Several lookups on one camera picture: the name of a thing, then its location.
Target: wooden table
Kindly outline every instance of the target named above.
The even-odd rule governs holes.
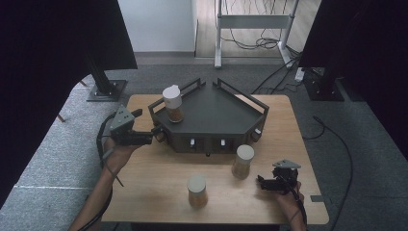
[[[147,106],[160,95],[133,95],[128,109],[142,108],[134,129],[150,131],[153,127]],[[231,173],[234,154],[175,153],[165,142],[156,140],[135,151],[119,173],[122,188],[114,183],[114,196],[103,221],[281,224],[287,221],[270,192],[262,191],[257,175],[271,179],[272,164],[283,159],[299,165],[298,180],[305,195],[309,224],[328,222],[323,202],[312,202],[320,195],[319,185],[300,135],[289,98],[285,95],[254,95],[269,105],[269,113],[260,140],[252,144],[255,157],[249,176],[236,179]],[[187,181],[194,174],[206,178],[208,204],[193,209],[188,201]]]

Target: white wall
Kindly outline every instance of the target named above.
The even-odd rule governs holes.
[[[118,0],[135,52],[193,52],[195,0]]]

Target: gray carpet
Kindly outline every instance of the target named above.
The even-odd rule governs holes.
[[[61,110],[66,123],[56,119],[3,206],[1,230],[66,230],[100,172],[94,141],[100,123],[120,104],[126,105],[130,95],[161,93],[196,78],[207,82],[222,78],[251,93],[278,67],[225,64],[216,70],[211,64],[169,64],[107,71],[110,79],[129,81],[119,102],[109,103],[86,102],[89,88],[77,85]],[[285,72],[278,72],[264,87],[275,88]],[[335,230],[406,230],[408,163],[370,107],[351,102],[346,95],[345,102],[310,101],[304,86],[286,85],[296,84],[293,77],[294,71],[275,93],[290,97],[302,135],[312,137],[321,131],[312,118],[318,116],[344,139],[352,156],[353,180]],[[89,76],[84,81],[94,84]],[[330,216],[328,224],[309,225],[309,230],[330,230],[350,178],[350,161],[342,142],[329,131],[305,144]],[[103,224],[103,230],[113,227]],[[122,223],[116,230],[130,230],[130,225]]]

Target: white metal stand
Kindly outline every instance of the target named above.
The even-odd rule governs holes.
[[[286,42],[298,2],[299,0],[294,1],[292,12],[289,15],[222,15],[222,0],[218,0],[215,67],[221,68],[221,29],[285,29],[285,34],[278,42],[278,48],[287,68],[291,67],[293,62],[290,62],[291,53],[286,48]]]

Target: white lid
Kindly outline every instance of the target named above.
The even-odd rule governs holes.
[[[165,100],[166,107],[170,109],[176,109],[180,107],[182,103],[180,90],[177,85],[173,85],[163,90],[163,98]]]
[[[202,175],[193,175],[187,183],[187,188],[192,193],[203,193],[205,187],[205,178]]]
[[[243,164],[249,164],[254,156],[254,149],[249,145],[243,144],[237,149],[237,160]]]

